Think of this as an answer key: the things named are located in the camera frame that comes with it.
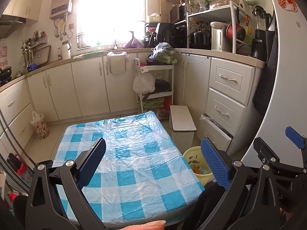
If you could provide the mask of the person's left hand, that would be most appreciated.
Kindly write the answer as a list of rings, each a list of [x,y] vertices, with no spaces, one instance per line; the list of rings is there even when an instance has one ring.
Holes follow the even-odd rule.
[[[158,220],[140,225],[130,225],[120,230],[164,230],[165,224],[165,220]]]

